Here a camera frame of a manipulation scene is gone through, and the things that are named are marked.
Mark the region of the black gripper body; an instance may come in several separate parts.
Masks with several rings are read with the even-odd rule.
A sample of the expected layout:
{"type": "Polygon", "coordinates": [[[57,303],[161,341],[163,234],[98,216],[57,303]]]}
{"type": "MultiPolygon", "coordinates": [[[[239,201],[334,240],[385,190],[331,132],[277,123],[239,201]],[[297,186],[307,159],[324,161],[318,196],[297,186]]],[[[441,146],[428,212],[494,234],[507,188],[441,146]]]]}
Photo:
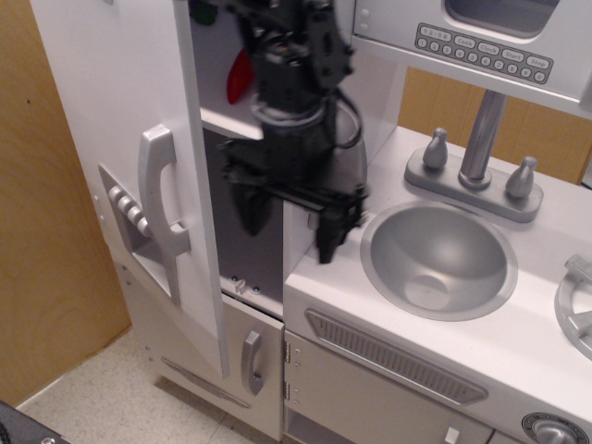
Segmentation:
{"type": "Polygon", "coordinates": [[[232,184],[260,188],[310,212],[338,210],[351,228],[364,220],[365,184],[343,190],[337,181],[334,151],[337,109],[318,125],[297,131],[264,127],[262,140],[229,139],[218,145],[225,157],[223,175],[232,184]]]}

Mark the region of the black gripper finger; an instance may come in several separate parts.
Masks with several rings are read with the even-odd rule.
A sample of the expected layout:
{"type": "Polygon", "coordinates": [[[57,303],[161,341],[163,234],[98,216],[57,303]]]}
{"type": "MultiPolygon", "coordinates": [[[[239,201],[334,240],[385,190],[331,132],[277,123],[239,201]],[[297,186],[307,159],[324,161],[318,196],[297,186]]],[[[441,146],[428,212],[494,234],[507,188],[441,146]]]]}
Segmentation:
{"type": "Polygon", "coordinates": [[[272,215],[271,196],[260,188],[244,184],[232,184],[230,188],[243,228],[250,236],[257,236],[272,215]]]}
{"type": "Polygon", "coordinates": [[[338,210],[326,210],[319,218],[315,234],[318,262],[330,264],[335,251],[346,240],[351,226],[348,215],[338,210]]]}

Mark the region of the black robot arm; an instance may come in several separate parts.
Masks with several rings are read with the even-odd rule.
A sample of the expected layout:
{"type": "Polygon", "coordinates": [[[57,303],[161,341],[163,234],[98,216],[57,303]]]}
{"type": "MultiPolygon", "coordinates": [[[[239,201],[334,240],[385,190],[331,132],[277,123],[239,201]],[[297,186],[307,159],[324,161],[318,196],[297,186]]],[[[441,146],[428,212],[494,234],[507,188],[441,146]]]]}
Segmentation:
{"type": "Polygon", "coordinates": [[[340,83],[353,50],[332,1],[227,1],[257,85],[260,140],[220,144],[224,177],[246,231],[257,235],[278,198],[317,215],[318,261],[328,264],[364,222],[363,123],[340,83]]]}

